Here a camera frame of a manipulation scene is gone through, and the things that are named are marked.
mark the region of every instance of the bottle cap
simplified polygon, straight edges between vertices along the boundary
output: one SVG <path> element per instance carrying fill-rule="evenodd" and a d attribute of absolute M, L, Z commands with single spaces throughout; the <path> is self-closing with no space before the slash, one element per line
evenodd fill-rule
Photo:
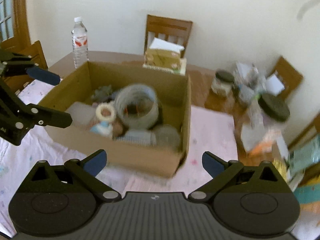
<path fill-rule="evenodd" d="M 75 22 L 82 22 L 82 17 L 76 17 Z"/>
<path fill-rule="evenodd" d="M 288 105 L 281 98 L 274 95 L 262 94 L 258 104 L 267 115 L 278 122 L 285 122 L 290 117 Z"/>
<path fill-rule="evenodd" d="M 216 77 L 226 83 L 233 83 L 235 81 L 234 76 L 230 72 L 224 70 L 218 70 L 216 72 Z"/>

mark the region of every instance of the small cardboard box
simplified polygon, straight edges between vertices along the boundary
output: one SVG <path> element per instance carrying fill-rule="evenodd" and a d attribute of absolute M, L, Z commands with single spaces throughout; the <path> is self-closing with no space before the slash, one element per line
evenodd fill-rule
<path fill-rule="evenodd" d="M 164 123 L 181 131 L 179 152 L 114 141 L 73 125 L 64 129 L 46 126 L 46 131 L 53 141 L 86 155 L 104 149 L 111 164 L 170 178 L 182 165 L 189 148 L 191 88 L 188 77 L 142 67 L 88 62 L 64 78 L 39 105 L 65 111 L 76 101 L 92 104 L 90 96 L 100 86 L 111 84 L 113 90 L 118 90 L 134 83 L 146 84 L 156 91 Z"/>
<path fill-rule="evenodd" d="M 180 53 L 164 49 L 147 49 L 145 64 L 179 70 L 181 68 Z"/>

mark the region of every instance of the wooden door frame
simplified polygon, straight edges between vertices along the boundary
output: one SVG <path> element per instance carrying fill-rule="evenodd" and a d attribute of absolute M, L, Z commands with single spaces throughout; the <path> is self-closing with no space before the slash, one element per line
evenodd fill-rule
<path fill-rule="evenodd" d="M 26 0 L 12 0 L 12 17 L 12 22 L 14 22 L 13 33 L 17 35 L 20 50 L 23 50 L 31 45 Z"/>
<path fill-rule="evenodd" d="M 31 45 L 26 0 L 11 0 L 11 6 L 13 37 L 4 40 L 1 48 L 18 53 Z"/>

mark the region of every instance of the door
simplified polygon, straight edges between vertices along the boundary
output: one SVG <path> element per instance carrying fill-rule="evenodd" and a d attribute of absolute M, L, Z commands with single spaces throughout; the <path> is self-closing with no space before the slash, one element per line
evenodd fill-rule
<path fill-rule="evenodd" d="M 30 46 L 26 0 L 0 0 L 0 47 L 19 52 Z"/>

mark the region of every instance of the bottle label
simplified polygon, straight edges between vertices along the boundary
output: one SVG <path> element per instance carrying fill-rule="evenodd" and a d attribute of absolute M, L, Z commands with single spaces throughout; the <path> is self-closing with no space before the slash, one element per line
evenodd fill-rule
<path fill-rule="evenodd" d="M 79 36 L 79 37 L 74 37 L 74 42 L 76 47 L 82 47 L 84 45 L 87 45 L 88 43 L 88 38 L 86 35 L 84 36 Z"/>

